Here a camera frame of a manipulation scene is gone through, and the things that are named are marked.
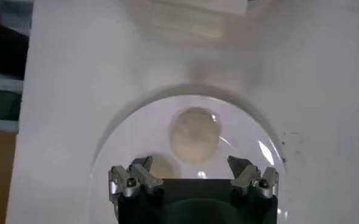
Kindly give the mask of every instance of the screw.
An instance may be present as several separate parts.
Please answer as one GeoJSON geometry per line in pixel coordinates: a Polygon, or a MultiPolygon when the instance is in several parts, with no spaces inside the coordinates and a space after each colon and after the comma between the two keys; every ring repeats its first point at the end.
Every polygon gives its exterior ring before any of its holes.
{"type": "Polygon", "coordinates": [[[267,182],[266,179],[260,179],[259,186],[263,187],[263,188],[267,188],[267,187],[269,187],[269,183],[267,182]]]}
{"type": "Polygon", "coordinates": [[[134,187],[136,186],[137,184],[137,180],[133,177],[129,178],[127,181],[126,181],[126,186],[127,187],[134,187]]]}

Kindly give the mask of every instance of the dark object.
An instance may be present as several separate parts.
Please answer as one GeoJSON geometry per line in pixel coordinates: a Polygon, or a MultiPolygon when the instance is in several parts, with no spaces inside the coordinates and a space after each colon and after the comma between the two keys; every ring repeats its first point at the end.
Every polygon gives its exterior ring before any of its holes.
{"type": "Polygon", "coordinates": [[[276,224],[278,172],[260,176],[248,159],[228,157],[234,180],[160,179],[152,157],[108,173],[109,199],[119,224],[276,224]]]}
{"type": "Polygon", "coordinates": [[[0,73],[23,79],[29,37],[0,25],[0,73]]]}
{"type": "Polygon", "coordinates": [[[118,223],[276,224],[277,198],[230,194],[230,180],[164,179],[164,198],[120,196],[118,223]]]}
{"type": "Polygon", "coordinates": [[[0,91],[0,120],[17,121],[20,116],[22,95],[0,91]]]}

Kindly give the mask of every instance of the white table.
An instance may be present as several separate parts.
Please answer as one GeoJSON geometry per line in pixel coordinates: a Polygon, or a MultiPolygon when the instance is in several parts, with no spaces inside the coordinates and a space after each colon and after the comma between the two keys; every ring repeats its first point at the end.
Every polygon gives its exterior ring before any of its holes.
{"type": "MultiPolygon", "coordinates": [[[[8,224],[88,223],[91,166],[111,125],[195,82],[186,57],[147,57],[119,5],[35,1],[8,224]]],[[[275,0],[235,58],[241,72],[197,79],[249,102],[285,143],[291,223],[359,223],[358,5],[275,0]]]]}

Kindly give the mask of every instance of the round dough ball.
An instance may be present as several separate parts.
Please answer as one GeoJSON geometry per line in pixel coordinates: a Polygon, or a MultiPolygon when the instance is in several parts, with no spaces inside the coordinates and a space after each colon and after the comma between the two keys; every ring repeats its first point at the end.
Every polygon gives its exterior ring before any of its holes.
{"type": "Polygon", "coordinates": [[[220,126],[208,111],[191,108],[176,119],[170,134],[171,150],[185,163],[210,159],[218,149],[220,126]]]}

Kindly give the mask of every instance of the dough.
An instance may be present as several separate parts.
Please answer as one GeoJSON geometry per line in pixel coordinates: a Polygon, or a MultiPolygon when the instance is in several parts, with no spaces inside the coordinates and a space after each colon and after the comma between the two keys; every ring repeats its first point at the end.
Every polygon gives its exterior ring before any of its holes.
{"type": "Polygon", "coordinates": [[[185,163],[203,163],[217,151],[219,136],[220,126],[208,111],[190,108],[172,126],[171,150],[185,163]]]}
{"type": "Polygon", "coordinates": [[[152,156],[152,165],[149,173],[157,178],[178,178],[175,174],[173,164],[161,155],[152,156]]]}

